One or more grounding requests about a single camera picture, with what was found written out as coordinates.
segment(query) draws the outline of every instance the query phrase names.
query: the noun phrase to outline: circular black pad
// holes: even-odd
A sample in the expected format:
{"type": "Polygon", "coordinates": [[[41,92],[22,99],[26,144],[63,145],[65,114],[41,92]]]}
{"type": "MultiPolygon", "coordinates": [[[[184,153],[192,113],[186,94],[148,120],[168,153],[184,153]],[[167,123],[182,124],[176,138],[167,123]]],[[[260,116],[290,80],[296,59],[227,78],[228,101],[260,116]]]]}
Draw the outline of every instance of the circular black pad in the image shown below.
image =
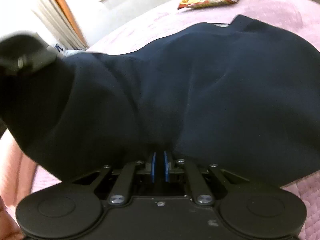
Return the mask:
{"type": "Polygon", "coordinates": [[[16,217],[23,231],[39,238],[66,238],[98,220],[102,206],[96,195],[82,192],[77,185],[68,191],[60,189],[36,192],[19,203],[16,217]]]}
{"type": "Polygon", "coordinates": [[[229,193],[220,204],[223,220],[247,236],[272,239],[298,234],[307,210],[286,191],[229,193]]]}

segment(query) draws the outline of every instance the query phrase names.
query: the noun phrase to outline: dark navy fabric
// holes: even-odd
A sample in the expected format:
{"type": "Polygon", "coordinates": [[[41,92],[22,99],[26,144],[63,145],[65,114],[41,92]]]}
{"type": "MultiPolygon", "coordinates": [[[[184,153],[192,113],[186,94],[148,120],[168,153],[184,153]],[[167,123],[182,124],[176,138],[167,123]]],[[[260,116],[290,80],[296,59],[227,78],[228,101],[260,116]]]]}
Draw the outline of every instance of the dark navy fabric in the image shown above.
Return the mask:
{"type": "Polygon", "coordinates": [[[277,185],[320,170],[320,54],[244,16],[77,54],[7,87],[2,119],[62,180],[154,150],[277,185]]]}

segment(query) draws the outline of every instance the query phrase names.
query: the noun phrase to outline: silver screw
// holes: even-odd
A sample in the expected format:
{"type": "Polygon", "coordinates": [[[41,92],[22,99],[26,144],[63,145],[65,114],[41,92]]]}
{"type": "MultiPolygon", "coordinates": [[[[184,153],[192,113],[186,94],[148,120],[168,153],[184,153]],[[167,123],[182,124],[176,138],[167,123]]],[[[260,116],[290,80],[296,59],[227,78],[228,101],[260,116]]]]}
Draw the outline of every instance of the silver screw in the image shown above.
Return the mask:
{"type": "Polygon", "coordinates": [[[110,197],[110,202],[113,204],[121,204],[124,202],[124,196],[122,195],[113,195],[110,197]]]}
{"type": "Polygon", "coordinates": [[[201,204],[207,204],[212,201],[212,197],[210,195],[200,195],[197,200],[201,204]]]}
{"type": "Polygon", "coordinates": [[[163,207],[165,205],[165,202],[163,202],[163,201],[158,201],[157,202],[157,206],[158,207],[163,207]]]}

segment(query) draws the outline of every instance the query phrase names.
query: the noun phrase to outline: black device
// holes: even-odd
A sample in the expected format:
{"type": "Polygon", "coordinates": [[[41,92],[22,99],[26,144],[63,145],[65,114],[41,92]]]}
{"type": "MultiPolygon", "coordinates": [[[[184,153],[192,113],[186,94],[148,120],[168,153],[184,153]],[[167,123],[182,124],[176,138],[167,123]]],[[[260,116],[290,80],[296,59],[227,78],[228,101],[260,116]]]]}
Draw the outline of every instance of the black device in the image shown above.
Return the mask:
{"type": "Polygon", "coordinates": [[[105,165],[16,210],[28,239],[81,240],[294,239],[306,215],[292,193],[168,152],[120,170],[105,165]]]}

